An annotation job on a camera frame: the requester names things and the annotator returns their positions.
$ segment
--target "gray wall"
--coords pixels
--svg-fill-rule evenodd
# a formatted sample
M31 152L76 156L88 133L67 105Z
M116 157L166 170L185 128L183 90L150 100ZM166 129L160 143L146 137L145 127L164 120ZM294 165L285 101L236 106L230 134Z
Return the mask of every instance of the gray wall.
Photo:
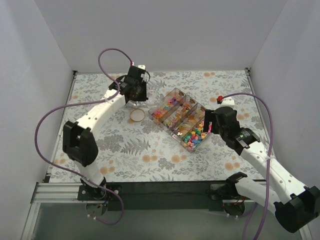
M100 72L121 48L149 71L250 67L287 0L35 0L73 70ZM109 53L104 65L124 72Z
M320 1L288 0L252 66L256 94L270 107L277 158L320 188ZM320 218L309 224L320 238Z
M72 71L33 0L0 0L0 239L17 240L47 165L34 147L40 118L66 102ZM61 112L42 127L50 157Z

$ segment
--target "red object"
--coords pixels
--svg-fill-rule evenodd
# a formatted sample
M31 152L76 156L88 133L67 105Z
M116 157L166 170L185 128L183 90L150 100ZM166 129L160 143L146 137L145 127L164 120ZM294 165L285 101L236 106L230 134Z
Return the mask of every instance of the red object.
M218 96L217 101L218 101L218 102L221 102L221 101L222 101L222 98L223 98L222 96Z

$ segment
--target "table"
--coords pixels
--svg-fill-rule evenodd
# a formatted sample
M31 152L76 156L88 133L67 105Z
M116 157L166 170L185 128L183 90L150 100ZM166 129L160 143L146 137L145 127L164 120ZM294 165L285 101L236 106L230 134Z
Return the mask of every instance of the table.
M252 93L252 86L244 70L151 72L148 90L156 90L164 97L177 87L192 96L207 109L218 107L216 98L237 92ZM100 99L111 80L104 74L77 74L69 103ZM242 127L252 129L268 146L266 130L255 100L249 96L235 96L237 119ZM92 106L70 107L62 124L82 117ZM99 154L96 158L100 172L107 182L204 181L225 180L239 171L253 179L262 176L247 161L229 149L218 135L211 134L194 153L186 151L164 130L147 117L141 122L130 120L132 106L126 105L111 116L96 138ZM60 134L54 162L78 171L72 160L62 151ZM54 167L50 183L79 183L80 178Z

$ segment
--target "tabletop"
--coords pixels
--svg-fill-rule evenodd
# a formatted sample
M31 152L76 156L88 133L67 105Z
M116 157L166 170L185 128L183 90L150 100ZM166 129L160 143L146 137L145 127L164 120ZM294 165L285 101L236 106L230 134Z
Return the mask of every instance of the tabletop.
M219 107L216 98L231 93L252 93L244 70L151 72L148 90L156 90L163 98L174 88L193 97L207 109ZM111 84L104 74L77 74L69 103L100 99ZM252 129L268 147L268 138L255 100L235 96L237 119L242 127ZM76 121L92 106L69 107L62 124ZM141 122L130 119L132 106L126 105L112 115L97 136L96 158L107 182L204 181L225 180L243 172L253 179L262 179L258 171L236 152L228 148L219 135L210 134L194 153L189 153L176 140L148 118ZM59 137L54 162L78 171L75 163L62 150ZM54 167L50 183L79 183L80 177Z

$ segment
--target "gray floor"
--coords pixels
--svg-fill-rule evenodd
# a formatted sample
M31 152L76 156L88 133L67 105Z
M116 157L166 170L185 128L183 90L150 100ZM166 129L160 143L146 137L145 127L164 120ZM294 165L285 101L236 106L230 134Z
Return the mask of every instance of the gray floor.
M253 203L247 203L247 209ZM258 206L251 218L246 239L253 239L263 208ZM104 218L116 219L118 212ZM246 218L215 216L205 210L127 210L116 226L106 226L88 218L85 204L42 203L34 230L35 240L240 240ZM259 240L300 240L299 232L285 231L268 214Z

